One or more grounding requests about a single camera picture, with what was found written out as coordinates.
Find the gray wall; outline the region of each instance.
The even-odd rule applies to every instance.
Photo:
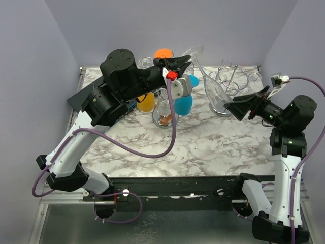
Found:
[[[28,243],[35,159],[65,133],[79,67],[43,0],[0,1],[0,242]]]
[[[136,59],[202,44],[202,64],[261,65],[297,0],[45,0],[80,66],[114,49]]]
[[[268,53],[261,72],[265,84],[270,75],[282,72],[292,76],[306,76],[325,86],[325,1],[299,0],[279,37]],[[296,95],[308,95],[317,102],[315,119],[306,129],[308,147],[314,144],[325,123],[325,98],[316,86],[293,80],[273,101],[286,106]],[[325,139],[310,157],[303,171],[311,198],[312,209],[319,229],[325,229]]]

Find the clear glass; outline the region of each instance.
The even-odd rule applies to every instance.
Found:
[[[231,98],[252,93],[249,85],[250,80],[246,72],[237,65],[219,68],[216,80],[220,82],[227,95]]]
[[[191,63],[184,71],[185,75],[194,75],[194,64]]]
[[[153,66],[153,59],[150,57],[144,57],[138,62],[138,68],[140,69],[147,69],[151,66]]]
[[[168,128],[172,126],[172,116],[169,107],[169,101],[167,96],[167,90],[161,88],[157,92],[157,106],[152,112],[152,121],[155,125],[161,128]]]
[[[259,73],[255,73],[255,72],[253,72],[253,73],[249,73],[249,74],[248,74],[248,78],[249,78],[249,80],[252,81],[252,82],[259,82],[259,81],[262,80],[261,75],[260,75]]]
[[[211,78],[198,62],[198,56],[203,52],[203,46],[197,45],[187,50],[183,56],[190,55],[191,61],[200,69],[203,75],[205,93],[210,101],[210,109],[219,116],[230,116],[231,113],[224,108],[224,104],[231,101],[221,85]]]
[[[167,90],[165,88],[161,88],[158,91],[157,111],[161,116],[168,116],[171,113],[171,109],[169,108]]]

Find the white marble surface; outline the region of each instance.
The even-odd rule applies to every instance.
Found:
[[[217,67],[205,67],[207,73],[217,72]],[[241,67],[258,72],[256,67]],[[87,68],[83,87],[101,76],[99,68]],[[245,82],[236,73],[236,81]],[[254,91],[263,88],[262,82],[252,83]],[[233,116],[220,118],[209,109],[203,82],[192,92],[193,107],[190,115],[180,117],[177,124],[176,143],[172,151],[159,159],[147,159],[98,138],[82,157],[89,169],[112,177],[155,176],[219,176],[273,174],[269,136],[271,129],[263,127],[261,120],[237,121]],[[135,109],[110,128],[108,136],[126,146],[147,154],[163,152],[171,140],[171,129],[155,126],[151,112]]]

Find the purple wire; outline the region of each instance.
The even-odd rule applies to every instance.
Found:
[[[167,96],[168,96],[168,102],[169,102],[169,107],[170,107],[170,110],[171,110],[171,115],[172,115],[172,121],[176,121],[176,115],[175,115],[175,108],[174,108],[174,104],[173,104],[173,98],[172,98],[172,92],[171,92],[171,80],[168,79],[167,80]],[[142,152],[138,152],[138,151],[135,151],[127,146],[124,146],[123,144],[119,143],[118,141],[115,141],[114,139],[102,134],[101,132],[99,131],[96,131],[96,130],[93,130],[93,129],[89,129],[89,128],[79,128],[79,129],[76,129],[75,131],[72,132],[72,135],[75,136],[77,135],[79,132],[82,132],[82,131],[87,131],[87,132],[90,132],[90,133],[93,133],[95,135],[98,135],[110,142],[112,142],[113,144],[123,148],[124,150],[127,150],[129,151],[130,153],[133,153],[135,155],[138,155],[138,156],[141,156],[141,157],[145,157],[145,158],[150,158],[150,159],[156,159],[156,158],[160,158],[160,157],[163,157],[165,155],[167,155],[173,148],[174,144],[175,144],[175,140],[176,140],[176,123],[172,123],[172,140],[171,140],[171,143],[170,145],[168,146],[168,148],[166,149],[166,151],[162,152],[161,154],[157,154],[157,155],[149,155],[149,154],[144,154]],[[61,144],[61,146],[59,147],[59,149],[57,150],[57,152],[54,154],[52,160],[51,160],[51,163],[54,164],[54,161],[56,160],[56,158],[59,156],[59,154],[63,151],[63,149],[66,147],[66,145],[68,144],[68,142],[73,138],[73,136],[69,136],[66,138],[66,140]],[[36,187],[40,181],[40,179],[42,178],[42,176],[45,174],[45,172],[48,170],[48,168],[50,167],[49,166],[46,166],[44,170],[42,170],[42,172],[40,173],[40,175],[37,177],[37,179],[35,180],[34,182],[34,185],[32,187],[32,195],[34,197],[44,197],[50,193],[52,193],[54,190],[50,190],[48,192],[44,192],[42,194],[37,194],[36,193]]]
[[[44,168],[44,169],[42,170],[42,172],[40,173],[40,175],[36,178],[36,180],[35,180],[35,182],[34,182],[34,184],[33,184],[33,186],[32,186],[32,191],[31,191],[31,193],[32,193],[32,195],[33,195],[34,197],[44,197],[44,196],[46,196],[46,195],[48,195],[48,194],[54,192],[54,190],[52,189],[52,190],[50,190],[50,191],[48,191],[48,192],[44,192],[44,193],[42,193],[42,194],[37,194],[37,193],[36,193],[36,187],[37,187],[37,185],[38,185],[40,179],[42,178],[42,176],[43,176],[43,175],[45,174],[45,172],[49,169],[49,167],[50,167],[50,165],[46,165],[45,168]]]
[[[61,146],[58,148],[57,152],[53,155],[52,159],[51,159],[51,163],[54,164],[53,162],[56,160],[56,158],[59,156],[59,154],[61,153],[61,151],[66,147],[66,145],[68,144],[68,142],[73,138],[73,136],[69,136],[66,138],[66,140],[64,140],[64,142],[61,144]],[[42,170],[42,172],[39,174],[39,176],[36,178],[33,186],[32,186],[32,190],[31,193],[34,197],[44,197],[52,192],[54,192],[54,189],[48,191],[48,192],[44,192],[42,194],[37,194],[36,193],[36,187],[38,185],[38,183],[40,182],[41,178],[43,177],[43,175],[45,174],[45,172],[49,169],[51,165],[46,165],[45,168]]]
[[[262,188],[264,188],[266,186],[274,186],[274,183],[273,182],[265,183],[262,185]]]
[[[168,95],[169,107],[170,107],[171,115],[172,115],[172,121],[176,121],[175,109],[174,109],[173,98],[172,98],[172,93],[171,93],[171,81],[170,80],[167,81],[167,95]],[[167,148],[166,151],[162,152],[161,154],[156,154],[156,155],[144,154],[142,152],[135,151],[135,150],[121,144],[120,142],[115,141],[114,139],[108,137],[107,135],[105,135],[99,131],[93,130],[93,129],[79,128],[79,129],[76,129],[75,131],[73,131],[72,134],[76,135],[79,132],[87,131],[87,132],[93,133],[97,136],[100,136],[100,137],[104,138],[105,140],[112,142],[113,144],[123,148],[126,151],[129,151],[130,153],[133,153],[135,155],[138,155],[138,156],[141,156],[144,158],[156,159],[156,158],[160,158],[160,157],[167,155],[172,150],[172,148],[175,144],[175,140],[176,140],[176,123],[172,123],[172,127],[173,127],[172,140],[171,140],[169,147]]]
[[[140,216],[140,214],[142,213],[142,201],[141,201],[140,197],[137,194],[135,194],[133,192],[127,192],[127,193],[126,192],[117,192],[117,193],[112,193],[112,194],[107,194],[107,195],[99,195],[99,194],[95,194],[95,195],[99,196],[99,197],[113,197],[113,196],[122,195],[122,194],[130,194],[132,196],[135,196],[136,199],[139,201],[140,209],[139,209],[139,212],[137,213],[137,215],[134,218],[132,218],[130,220],[125,220],[125,221],[115,221],[115,220],[101,219],[101,218],[98,217],[97,210],[95,208],[94,213],[96,215],[96,218],[101,220],[101,221],[104,221],[104,222],[107,222],[107,223],[112,223],[112,224],[128,224],[128,223],[131,223],[134,220],[136,220]]]
[[[316,85],[321,90],[323,95],[325,96],[325,89],[318,82],[316,82],[316,81],[314,81],[312,79],[301,77],[301,76],[290,76],[290,80],[306,80],[306,81],[309,81],[309,82],[313,83],[314,85]],[[290,217],[294,217],[294,199],[295,199],[295,185],[296,185],[295,178],[297,177],[301,166],[306,162],[306,160],[309,158],[309,156],[315,151],[316,147],[319,145],[319,143],[322,140],[324,134],[325,134],[325,126],[324,126],[319,138],[317,139],[317,141],[313,145],[313,147],[310,149],[310,151],[307,153],[307,155],[300,161],[300,163],[298,164],[298,166],[294,170],[294,173],[292,175],[291,190],[290,190],[290,212],[289,212]],[[294,221],[292,219],[290,220],[290,223],[291,223],[291,244],[295,244],[295,242],[296,242],[295,223],[294,223]]]

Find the purple cable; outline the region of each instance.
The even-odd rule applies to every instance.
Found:
[[[274,186],[274,183],[273,182],[265,183],[262,185],[262,188],[264,188],[266,186]]]
[[[175,115],[175,109],[174,109],[174,104],[173,104],[173,98],[172,98],[172,92],[171,92],[171,80],[168,79],[167,80],[167,96],[168,96],[168,102],[169,102],[169,107],[171,110],[171,115],[172,115],[172,121],[176,121],[176,115]],[[89,129],[89,128],[79,128],[76,129],[75,131],[72,132],[72,135],[75,136],[77,135],[79,132],[82,131],[87,131],[90,133],[93,133],[95,135],[98,135],[110,142],[112,142],[113,144],[123,148],[124,150],[129,151],[130,153],[133,153],[135,155],[141,156],[141,157],[145,157],[145,158],[150,158],[150,159],[156,159],[156,158],[160,158],[163,157],[165,155],[167,155],[173,148],[174,144],[175,144],[175,140],[176,140],[176,123],[172,123],[172,140],[170,145],[168,146],[168,148],[166,149],[166,151],[162,152],[161,154],[157,154],[157,155],[149,155],[149,154],[144,154],[142,152],[138,152],[135,151],[127,146],[124,146],[123,144],[119,143],[118,141],[115,141],[114,139],[102,134],[99,131],[93,130],[93,129]],[[59,149],[57,150],[57,152],[54,154],[51,163],[53,163],[55,161],[55,159],[59,156],[59,154],[63,151],[63,149],[66,147],[66,145],[68,144],[68,142],[73,138],[73,136],[69,136],[67,137],[67,139],[62,143],[62,145],[59,147]],[[32,195],[34,197],[44,197],[50,193],[52,193],[54,190],[50,190],[48,192],[42,193],[40,195],[38,195],[36,193],[36,186],[38,185],[40,179],[42,178],[42,176],[45,174],[45,172],[48,170],[50,166],[46,166],[46,170],[42,170],[42,172],[40,173],[40,175],[37,177],[37,179],[34,182],[34,185],[32,187]]]
[[[59,156],[59,154],[61,153],[61,151],[65,148],[65,146],[68,144],[68,142],[69,142],[72,138],[73,138],[72,136],[67,137],[66,140],[61,144],[61,146],[59,147],[59,149],[57,150],[57,152],[53,155],[52,160],[50,161],[52,164],[54,164],[53,161],[55,161],[55,159]],[[42,194],[37,194],[37,193],[36,193],[36,187],[37,187],[39,181],[41,180],[41,178],[43,177],[43,175],[44,175],[45,172],[49,169],[50,166],[51,166],[51,165],[46,165],[45,168],[42,170],[42,172],[39,174],[39,176],[36,178],[36,180],[35,180],[35,182],[34,182],[34,184],[33,184],[33,186],[32,186],[32,190],[31,190],[31,193],[32,193],[32,195],[33,195],[34,197],[44,197],[44,196],[46,196],[46,195],[48,195],[48,194],[54,192],[54,190],[52,189],[52,190],[50,190],[50,191],[48,191],[48,192],[44,192],[44,193],[42,193]]]
[[[306,81],[309,81],[309,82],[313,83],[314,85],[316,85],[321,90],[321,92],[323,93],[323,95],[325,97],[325,89],[319,83],[317,83],[316,81],[314,81],[312,79],[309,79],[309,78],[301,77],[301,76],[290,76],[289,78],[290,78],[290,80],[306,80]],[[301,166],[306,162],[306,160],[309,158],[309,156],[315,151],[316,147],[319,145],[319,143],[322,140],[324,134],[325,134],[325,126],[324,126],[319,138],[317,139],[317,141],[315,142],[315,144],[311,148],[311,150],[300,161],[300,163],[295,168],[294,173],[292,175],[291,190],[290,190],[290,212],[289,212],[290,217],[292,217],[292,218],[294,217],[294,198],[295,198],[295,185],[296,185],[295,178],[297,177],[299,169],[301,168]],[[295,223],[294,223],[294,221],[292,219],[290,220],[290,223],[291,223],[291,244],[295,244],[295,242],[296,242]]]
[[[168,95],[169,107],[170,107],[171,115],[172,115],[172,121],[176,121],[173,98],[172,98],[172,93],[171,93],[171,81],[170,80],[167,81],[167,95]],[[163,156],[167,155],[172,150],[172,148],[173,148],[173,146],[175,144],[175,140],[176,140],[176,123],[172,123],[172,126],[173,126],[172,140],[171,140],[171,143],[170,143],[169,147],[167,148],[166,151],[162,152],[161,154],[156,154],[156,155],[149,155],[149,154],[144,154],[142,152],[135,151],[135,150],[121,144],[120,142],[115,141],[114,139],[108,137],[107,135],[105,135],[105,134],[103,134],[103,133],[101,133],[99,131],[93,130],[93,129],[79,128],[79,129],[76,129],[75,131],[73,131],[72,134],[76,135],[79,132],[87,131],[87,132],[93,133],[93,134],[95,134],[97,136],[100,136],[100,137],[104,138],[105,140],[108,140],[108,141],[112,142],[113,144],[123,148],[126,151],[129,151],[130,153],[133,153],[135,155],[138,155],[138,156],[141,156],[141,157],[144,157],[144,158],[156,159],[156,158],[160,158],[160,157],[163,157]]]
[[[32,186],[32,191],[31,191],[31,193],[32,193],[32,195],[33,195],[34,197],[44,197],[44,196],[46,196],[46,195],[48,195],[48,194],[54,192],[54,190],[52,189],[52,190],[50,190],[50,191],[48,191],[48,192],[44,192],[44,193],[42,193],[42,194],[37,194],[37,193],[36,193],[36,187],[37,187],[37,185],[38,185],[40,179],[42,178],[42,176],[43,176],[43,175],[45,174],[45,172],[49,169],[49,167],[50,167],[50,165],[46,165],[45,168],[44,168],[44,169],[42,170],[42,172],[40,173],[40,175],[36,178],[36,180],[35,180],[35,182],[34,182],[34,185]]]
[[[125,221],[115,221],[115,220],[101,219],[101,218],[98,217],[97,211],[96,211],[96,208],[95,208],[94,213],[96,215],[96,220],[99,219],[101,221],[104,221],[104,222],[107,222],[107,223],[112,223],[112,224],[128,224],[128,223],[131,223],[134,220],[136,220],[140,216],[140,214],[142,212],[142,201],[141,201],[141,199],[140,199],[140,197],[138,195],[136,195],[136,194],[134,194],[132,192],[127,192],[127,193],[125,193],[125,192],[117,192],[117,193],[112,193],[112,194],[107,194],[107,195],[99,195],[99,194],[95,194],[95,195],[99,196],[99,197],[113,197],[113,196],[122,195],[122,194],[130,194],[132,196],[135,196],[136,199],[139,201],[140,209],[139,209],[139,212],[137,213],[137,215],[134,218],[132,218],[130,220],[125,220]]]

